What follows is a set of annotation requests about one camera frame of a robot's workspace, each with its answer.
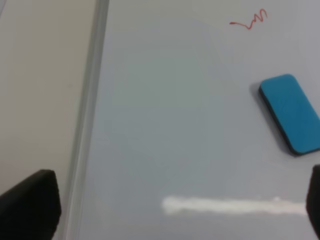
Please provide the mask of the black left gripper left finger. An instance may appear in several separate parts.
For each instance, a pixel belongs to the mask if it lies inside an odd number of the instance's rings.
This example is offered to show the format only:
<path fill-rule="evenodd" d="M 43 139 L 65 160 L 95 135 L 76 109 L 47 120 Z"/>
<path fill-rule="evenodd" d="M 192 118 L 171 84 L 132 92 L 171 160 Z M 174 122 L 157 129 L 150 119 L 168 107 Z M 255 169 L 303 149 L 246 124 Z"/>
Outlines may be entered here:
<path fill-rule="evenodd" d="M 61 214 L 56 173 L 39 170 L 0 196 L 0 238 L 51 240 Z"/>

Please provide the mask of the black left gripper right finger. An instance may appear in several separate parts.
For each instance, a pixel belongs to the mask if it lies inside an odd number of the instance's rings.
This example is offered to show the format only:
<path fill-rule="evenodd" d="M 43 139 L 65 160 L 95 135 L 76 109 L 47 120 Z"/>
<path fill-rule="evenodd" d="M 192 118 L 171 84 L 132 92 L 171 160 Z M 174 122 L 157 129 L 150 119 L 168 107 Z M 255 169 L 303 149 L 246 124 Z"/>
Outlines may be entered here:
<path fill-rule="evenodd" d="M 312 168 L 306 197 L 306 211 L 318 239 L 320 239 L 320 165 Z"/>

